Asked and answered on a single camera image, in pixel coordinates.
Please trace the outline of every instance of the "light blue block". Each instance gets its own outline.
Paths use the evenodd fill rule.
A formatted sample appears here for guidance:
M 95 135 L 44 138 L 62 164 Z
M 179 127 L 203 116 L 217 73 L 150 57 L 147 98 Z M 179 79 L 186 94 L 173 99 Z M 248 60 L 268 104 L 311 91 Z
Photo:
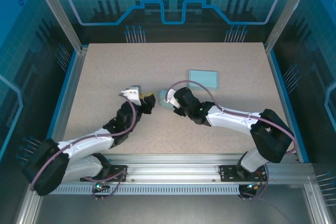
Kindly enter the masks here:
M 216 91 L 218 89 L 217 71 L 189 70 L 189 80 L 202 84 L 210 91 Z M 188 86 L 191 90 L 204 90 L 200 86 L 193 83 L 189 83 Z
M 167 103 L 165 102 L 165 97 L 166 97 L 166 93 L 167 93 L 167 90 L 162 90 L 159 94 L 159 105 L 164 107 L 165 109 L 168 109 L 168 110 L 174 110 L 174 107 L 171 103 Z

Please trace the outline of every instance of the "vertical metal post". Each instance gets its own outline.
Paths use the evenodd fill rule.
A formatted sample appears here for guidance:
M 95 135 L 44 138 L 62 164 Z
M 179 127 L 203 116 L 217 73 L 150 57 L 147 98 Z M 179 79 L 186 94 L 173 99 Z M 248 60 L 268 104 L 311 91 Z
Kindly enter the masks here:
M 280 37 L 280 34 L 284 30 L 290 16 L 293 14 L 295 11 L 296 7 L 298 6 L 300 0 L 288 0 L 287 4 L 282 10 L 282 13 L 280 14 L 279 19 L 277 20 L 276 24 L 274 25 L 274 28 L 272 32 L 270 33 L 266 43 L 265 43 L 265 48 L 266 48 L 266 53 L 268 54 L 278 38 Z
M 82 44 L 77 37 L 75 30 L 73 29 L 66 13 L 64 12 L 60 2 L 58 0 L 46 0 L 47 4 L 49 5 L 51 11 L 53 12 L 54 16 L 56 17 L 57 21 L 61 25 L 64 33 L 68 37 L 70 43 L 72 44 L 74 50 L 77 53 L 82 52 Z

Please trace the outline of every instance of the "glass panel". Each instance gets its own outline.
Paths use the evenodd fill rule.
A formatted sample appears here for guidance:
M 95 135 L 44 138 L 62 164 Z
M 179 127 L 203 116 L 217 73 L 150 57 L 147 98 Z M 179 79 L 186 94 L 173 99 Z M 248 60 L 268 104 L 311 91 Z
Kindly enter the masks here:
M 90 42 L 266 41 L 287 0 L 60 0 Z
M 336 173 L 335 25 L 335 0 L 301 0 L 274 47 L 290 103 L 317 175 L 329 170 L 334 175 Z M 323 189 L 334 187 L 332 180 L 324 182 L 322 184 L 329 185 Z M 333 189 L 327 192 L 331 194 L 329 199 L 334 198 Z M 331 209 L 336 217 L 335 207 Z
M 73 49 L 45 0 L 0 6 L 0 216 L 14 223 L 28 185 L 21 170 L 33 138 L 46 138 Z

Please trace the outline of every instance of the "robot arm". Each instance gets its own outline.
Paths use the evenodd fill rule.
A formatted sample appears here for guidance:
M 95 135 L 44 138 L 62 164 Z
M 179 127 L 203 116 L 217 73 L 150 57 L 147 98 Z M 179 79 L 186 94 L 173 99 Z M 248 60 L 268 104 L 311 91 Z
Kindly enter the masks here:
M 284 132 L 258 120 L 266 119 L 293 135 L 272 110 L 265 109 L 263 113 L 242 112 L 224 107 L 220 110 L 214 102 L 201 103 L 189 88 L 170 90 L 167 102 L 174 106 L 176 114 L 188 116 L 196 124 L 227 127 L 252 136 L 256 148 L 245 153 L 236 166 L 241 177 L 247 177 L 268 162 L 280 163 L 291 143 L 291 138 Z
M 140 121 L 142 114 L 151 114 L 155 106 L 155 97 L 152 94 L 141 98 L 140 86 L 132 86 L 122 94 L 127 97 L 135 108 L 135 124 Z M 130 104 L 125 102 L 117 111 L 117 116 L 97 131 L 85 136 L 78 143 L 77 139 L 55 142 L 52 139 L 43 141 L 39 148 L 27 161 L 23 173 L 31 183 L 46 162 L 65 146 L 70 147 L 62 151 L 49 163 L 34 184 L 36 192 L 43 196 L 55 190 L 60 183 L 68 182 L 85 176 L 95 179 L 105 179 L 111 175 L 110 163 L 99 152 L 113 148 L 128 138 L 132 130 L 118 136 L 109 136 L 121 133 L 132 124 L 133 112 Z

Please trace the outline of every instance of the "enclosure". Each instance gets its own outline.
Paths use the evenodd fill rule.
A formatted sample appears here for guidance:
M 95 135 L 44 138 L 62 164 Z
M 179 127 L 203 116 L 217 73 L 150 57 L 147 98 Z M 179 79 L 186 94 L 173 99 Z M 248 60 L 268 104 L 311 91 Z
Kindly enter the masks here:
M 0 5 L 1 223 L 334 223 L 336 0 Z M 255 147 L 249 135 L 162 105 L 162 90 L 190 70 L 217 72 L 213 95 L 223 106 L 272 109 L 294 132 L 297 152 L 268 164 L 261 198 L 243 202 L 231 191 L 239 183 L 218 173 Z M 30 142 L 94 132 L 134 84 L 157 103 L 125 142 L 102 152 L 128 166 L 116 195 L 96 202 L 94 184 L 79 178 L 47 196 L 30 191 L 22 174 Z

